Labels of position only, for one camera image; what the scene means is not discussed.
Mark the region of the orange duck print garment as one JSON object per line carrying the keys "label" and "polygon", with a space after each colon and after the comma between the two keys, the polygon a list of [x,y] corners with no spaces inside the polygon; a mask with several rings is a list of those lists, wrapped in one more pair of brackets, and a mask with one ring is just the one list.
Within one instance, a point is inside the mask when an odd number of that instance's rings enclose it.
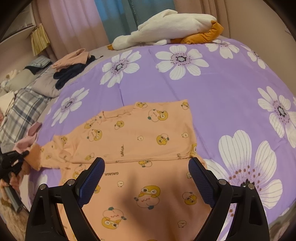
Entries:
{"label": "orange duck print garment", "polygon": [[72,132],[31,146],[35,169],[61,183],[101,157],[105,170],[83,211],[101,240],[193,240],[211,208],[188,170],[197,139],[186,100],[103,111]]}

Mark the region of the pink clothes pile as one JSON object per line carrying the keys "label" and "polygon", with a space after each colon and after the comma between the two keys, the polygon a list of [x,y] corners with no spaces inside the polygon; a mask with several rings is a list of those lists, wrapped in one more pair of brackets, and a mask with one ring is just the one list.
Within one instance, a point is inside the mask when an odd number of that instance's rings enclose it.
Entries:
{"label": "pink clothes pile", "polygon": [[14,143],[1,143],[1,151],[3,153],[17,151],[19,153],[29,150],[29,147],[34,144],[38,138],[38,133],[42,127],[42,123],[36,122],[29,129],[25,137]]}

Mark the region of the plaid grey blanket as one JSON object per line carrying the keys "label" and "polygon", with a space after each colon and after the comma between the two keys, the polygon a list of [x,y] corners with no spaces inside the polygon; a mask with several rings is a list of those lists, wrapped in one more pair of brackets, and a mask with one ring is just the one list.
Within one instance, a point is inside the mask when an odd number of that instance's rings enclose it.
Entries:
{"label": "plaid grey blanket", "polygon": [[50,100],[49,97],[34,92],[30,87],[19,90],[1,127],[1,143],[16,143],[22,139]]}

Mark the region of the grey pillow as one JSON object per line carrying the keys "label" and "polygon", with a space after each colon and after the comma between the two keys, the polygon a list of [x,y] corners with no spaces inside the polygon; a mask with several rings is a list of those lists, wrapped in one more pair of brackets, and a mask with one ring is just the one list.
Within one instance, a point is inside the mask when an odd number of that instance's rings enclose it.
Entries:
{"label": "grey pillow", "polygon": [[31,87],[34,92],[46,97],[58,97],[61,90],[58,90],[55,85],[57,80],[53,78],[55,71],[51,67],[43,70],[41,73],[34,75],[30,70],[24,69],[20,71],[12,80],[2,84],[6,92],[19,91],[25,87]]}

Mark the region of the dark navy garment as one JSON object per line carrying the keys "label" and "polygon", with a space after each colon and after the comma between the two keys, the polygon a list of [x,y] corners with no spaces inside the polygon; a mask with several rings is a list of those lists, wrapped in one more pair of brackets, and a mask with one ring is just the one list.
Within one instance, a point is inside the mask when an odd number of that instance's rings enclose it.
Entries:
{"label": "dark navy garment", "polygon": [[55,88],[60,90],[64,87],[64,85],[72,78],[76,77],[80,74],[90,63],[94,62],[98,58],[91,55],[90,58],[87,59],[85,64],[77,63],[71,65],[65,69],[60,70],[59,72],[54,73],[53,78],[57,80],[55,84]]}

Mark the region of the purple floral bed sheet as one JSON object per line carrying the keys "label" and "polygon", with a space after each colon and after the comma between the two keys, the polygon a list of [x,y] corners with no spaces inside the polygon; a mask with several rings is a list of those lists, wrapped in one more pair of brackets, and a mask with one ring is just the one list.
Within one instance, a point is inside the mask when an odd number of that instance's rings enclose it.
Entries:
{"label": "purple floral bed sheet", "polygon": [[[295,203],[295,97],[242,43],[147,46],[95,62],[64,87],[38,136],[40,146],[103,111],[186,100],[197,156],[217,178],[253,184],[269,223]],[[29,202],[39,185],[61,183],[61,170],[29,177]]]}

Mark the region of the yellow striped hanging cloth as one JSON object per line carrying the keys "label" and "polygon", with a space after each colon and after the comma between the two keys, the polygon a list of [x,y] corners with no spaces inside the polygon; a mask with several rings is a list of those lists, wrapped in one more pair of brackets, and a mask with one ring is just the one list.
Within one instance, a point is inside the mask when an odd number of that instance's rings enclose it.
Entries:
{"label": "yellow striped hanging cloth", "polygon": [[41,23],[31,32],[30,38],[34,56],[39,55],[50,45],[48,35]]}

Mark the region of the peach folded garment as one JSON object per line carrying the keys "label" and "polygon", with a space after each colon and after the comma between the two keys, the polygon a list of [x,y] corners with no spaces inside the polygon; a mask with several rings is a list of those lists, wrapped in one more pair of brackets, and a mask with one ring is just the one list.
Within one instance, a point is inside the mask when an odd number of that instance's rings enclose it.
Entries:
{"label": "peach folded garment", "polygon": [[90,53],[85,50],[85,48],[78,49],[72,53],[65,55],[63,58],[56,61],[51,68],[56,72],[66,69],[75,64],[86,64],[87,60],[90,58]]}

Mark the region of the pink curtain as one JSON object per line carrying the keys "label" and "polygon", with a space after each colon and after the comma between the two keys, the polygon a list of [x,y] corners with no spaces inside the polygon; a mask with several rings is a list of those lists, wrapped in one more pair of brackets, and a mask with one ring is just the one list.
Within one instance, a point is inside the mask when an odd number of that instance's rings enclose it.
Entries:
{"label": "pink curtain", "polygon": [[50,46],[43,51],[56,61],[84,48],[87,51],[109,44],[95,1],[32,1],[37,24],[42,24]]}

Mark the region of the teal curtain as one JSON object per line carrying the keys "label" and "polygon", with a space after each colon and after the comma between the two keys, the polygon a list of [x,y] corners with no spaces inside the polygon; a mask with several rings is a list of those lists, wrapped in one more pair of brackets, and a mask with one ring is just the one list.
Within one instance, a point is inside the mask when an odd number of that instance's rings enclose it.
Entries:
{"label": "teal curtain", "polygon": [[175,9],[173,0],[96,0],[95,4],[110,43],[136,31],[155,14]]}

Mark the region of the white goose plush toy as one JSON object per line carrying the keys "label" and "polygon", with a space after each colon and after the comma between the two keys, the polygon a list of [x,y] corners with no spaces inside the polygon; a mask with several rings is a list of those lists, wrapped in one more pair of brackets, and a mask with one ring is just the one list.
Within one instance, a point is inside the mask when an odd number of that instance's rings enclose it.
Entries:
{"label": "white goose plush toy", "polygon": [[129,35],[121,35],[108,45],[109,50],[123,50],[139,44],[206,44],[216,40],[224,27],[208,14],[180,14],[166,9],[137,27]]}

